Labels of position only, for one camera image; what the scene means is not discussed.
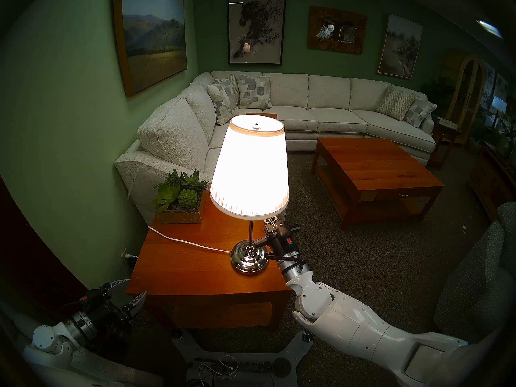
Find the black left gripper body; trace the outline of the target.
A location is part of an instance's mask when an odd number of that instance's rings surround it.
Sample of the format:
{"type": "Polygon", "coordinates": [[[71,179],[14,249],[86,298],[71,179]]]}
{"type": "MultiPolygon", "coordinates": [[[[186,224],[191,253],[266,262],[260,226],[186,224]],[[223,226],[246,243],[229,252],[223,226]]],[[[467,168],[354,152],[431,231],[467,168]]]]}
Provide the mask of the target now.
{"type": "Polygon", "coordinates": [[[78,328],[84,336],[96,336],[103,326],[114,321],[130,322],[133,316],[123,313],[123,306],[117,307],[111,299],[122,289],[108,289],[108,283],[97,289],[90,289],[79,298],[81,311],[78,312],[78,328]]]}

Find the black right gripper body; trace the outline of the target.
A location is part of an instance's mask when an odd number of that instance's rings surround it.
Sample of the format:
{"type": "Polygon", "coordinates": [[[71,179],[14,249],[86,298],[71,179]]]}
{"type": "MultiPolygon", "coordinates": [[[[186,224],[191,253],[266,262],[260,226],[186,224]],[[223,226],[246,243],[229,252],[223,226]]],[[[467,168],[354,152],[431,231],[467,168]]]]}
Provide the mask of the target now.
{"type": "Polygon", "coordinates": [[[265,254],[267,259],[278,262],[287,261],[296,265],[302,264],[302,256],[293,240],[293,234],[300,231],[300,227],[278,227],[274,231],[266,231],[265,245],[272,250],[265,254]]]}

